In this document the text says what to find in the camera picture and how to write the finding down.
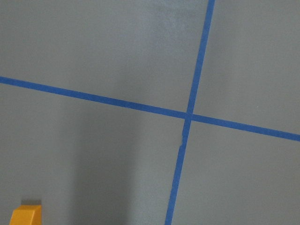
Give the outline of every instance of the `floor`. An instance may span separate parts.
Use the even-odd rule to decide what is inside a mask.
[[[0,0],[0,223],[298,224],[299,10]]]

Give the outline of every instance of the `blue tape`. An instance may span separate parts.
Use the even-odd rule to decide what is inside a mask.
[[[300,142],[300,135],[292,134],[292,133],[288,133],[288,132],[284,132],[284,131],[273,130],[273,129],[263,128],[263,127],[257,127],[257,126],[252,126],[252,125],[248,125],[248,124],[237,123],[237,122],[232,122],[232,121],[227,121],[227,120],[220,120],[220,119],[215,119],[215,118],[201,116],[201,115],[193,115],[192,120],[201,122],[201,123],[208,123],[208,124],[217,125],[217,126],[221,126],[221,127],[233,128],[233,129],[237,129],[237,130],[244,130],[244,131],[248,131],[248,132],[252,132],[252,133],[268,135],[268,136],[273,136],[273,137],[280,137],[280,138]]]
[[[181,119],[184,119],[186,117],[185,112],[164,109],[164,108],[160,108],[160,107],[144,105],[144,104],[135,103],[135,102],[128,102],[128,101],[118,100],[118,99],[114,99],[114,98],[110,98],[110,97],[92,95],[92,94],[88,94],[88,93],[84,93],[84,92],[67,90],[67,89],[63,89],[63,88],[57,88],[57,87],[52,87],[52,86],[48,86],[48,85],[32,83],[32,82],[28,82],[28,81],[21,81],[21,80],[7,78],[7,77],[3,77],[3,76],[0,76],[0,83],[23,87],[23,88],[28,88],[28,89],[39,90],[39,91],[43,91],[43,92],[49,92],[49,93],[58,94],[58,95],[64,95],[64,96],[73,97],[73,98],[80,98],[80,99],[93,101],[93,102],[100,102],[100,103],[104,103],[104,104],[108,104],[108,105],[115,105],[115,106],[120,106],[120,107],[124,107],[124,108],[136,109],[136,110],[145,111],[145,112],[149,112],[149,113],[172,116],[172,117],[181,118]]]
[[[190,92],[189,99],[188,99],[187,116],[185,118],[183,130],[182,130],[182,144],[179,147],[179,151],[178,151],[176,167],[175,167],[174,177],[173,177],[173,182],[172,182],[172,189],[171,189],[171,193],[170,193],[170,199],[169,199],[169,203],[168,203],[167,213],[165,216],[165,225],[172,224],[172,219],[173,219],[173,214],[174,214],[174,209],[175,209],[175,204],[176,204],[176,198],[177,198],[177,193],[178,193],[178,188],[179,188],[180,176],[181,176],[184,156],[186,153],[188,135],[189,135],[190,127],[191,127],[191,121],[192,121],[194,106],[195,106],[195,102],[196,102],[198,86],[199,86],[199,82],[200,82],[200,78],[201,78],[201,71],[202,71],[202,67],[203,67],[203,61],[204,61],[205,50],[206,50],[206,45],[207,45],[207,40],[208,40],[208,34],[210,31],[210,24],[211,24],[214,4],[215,4],[214,0],[209,0],[207,9],[206,9],[206,16],[205,16],[203,30],[202,30],[202,36],[201,36],[196,66],[195,66],[195,72],[194,72],[191,92]]]

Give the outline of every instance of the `horizontal blue line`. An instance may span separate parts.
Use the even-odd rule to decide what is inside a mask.
[[[87,94],[87,93],[78,92],[78,91],[74,91],[74,90],[56,88],[56,87],[52,87],[52,86],[48,86],[48,85],[37,84],[37,83],[28,82],[28,81],[21,81],[21,80],[7,78],[7,77],[3,77],[3,76],[0,76],[0,83],[13,85],[13,86],[17,86],[17,87],[22,87],[22,88],[33,89],[33,90],[39,90],[39,91],[43,91],[43,92],[49,92],[49,93],[53,93],[53,94],[57,94],[57,95],[64,95],[64,96],[73,97],[73,98],[80,98],[80,99],[84,99],[84,100],[100,102],[100,103],[104,103],[104,104],[108,104],[108,105],[116,105],[116,106],[120,106],[120,107],[136,109],[136,110],[145,111],[145,112],[149,112],[149,113],[156,113],[156,114],[161,114],[161,115],[165,115],[165,116],[172,116],[172,117],[176,117],[176,118],[180,118],[180,119],[185,119],[185,117],[186,117],[185,112],[164,109],[164,108],[160,108],[160,107],[144,105],[144,104],[139,104],[139,103],[134,103],[134,102],[128,102],[128,101],[118,100],[118,99],[109,98],[109,97],[92,95],[92,94]],[[263,127],[257,127],[257,126],[252,126],[252,125],[248,125],[248,124],[232,122],[232,121],[228,121],[228,120],[221,120],[221,119],[216,119],[216,118],[206,117],[206,116],[201,116],[201,115],[193,115],[192,121],[208,123],[208,124],[217,125],[217,126],[221,126],[221,127],[243,130],[243,131],[248,131],[248,132],[252,132],[252,133],[268,135],[268,136],[273,136],[273,137],[279,137],[279,138],[283,138],[283,139],[300,142],[300,135],[298,135],[298,134],[263,128]]]
[[[284,131],[273,130],[273,129],[263,128],[263,127],[257,127],[257,126],[253,126],[253,125],[237,123],[237,122],[232,122],[232,121],[228,121],[228,120],[215,119],[212,117],[206,117],[206,116],[201,116],[201,115],[193,115],[192,120],[196,121],[196,122],[208,123],[208,124],[217,125],[217,126],[221,126],[221,127],[233,128],[233,129],[237,129],[237,130],[243,130],[243,131],[248,131],[248,132],[252,132],[252,133],[273,136],[273,137],[280,137],[280,138],[300,142],[300,135],[288,133],[288,132],[284,132]]]
[[[145,112],[149,112],[149,113],[172,116],[172,117],[181,118],[181,119],[184,119],[186,117],[185,112],[180,112],[180,111],[171,110],[171,109],[164,109],[164,108],[160,108],[160,107],[144,105],[144,104],[135,103],[135,102],[128,102],[128,101],[119,100],[119,99],[110,98],[110,97],[92,95],[92,94],[74,91],[74,90],[56,88],[56,87],[52,87],[52,86],[48,86],[48,85],[32,83],[32,82],[28,82],[28,81],[21,81],[21,80],[7,78],[7,77],[3,77],[3,76],[0,76],[0,83],[18,86],[18,87],[22,87],[22,88],[39,90],[39,91],[43,91],[43,92],[49,92],[49,93],[53,93],[53,94],[57,94],[57,95],[64,95],[64,96],[73,97],[73,98],[80,98],[80,99],[93,101],[93,102],[100,102],[100,103],[104,103],[104,104],[108,104],[108,105],[115,105],[115,106],[120,106],[120,107],[124,107],[124,108],[129,108],[129,109],[136,109],[136,110],[145,111]]]

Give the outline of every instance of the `orange object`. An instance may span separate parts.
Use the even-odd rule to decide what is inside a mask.
[[[15,209],[9,225],[41,225],[41,205],[21,205]]]

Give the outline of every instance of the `orange block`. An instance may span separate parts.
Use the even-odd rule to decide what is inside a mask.
[[[15,209],[9,225],[41,225],[41,205],[21,205]]]

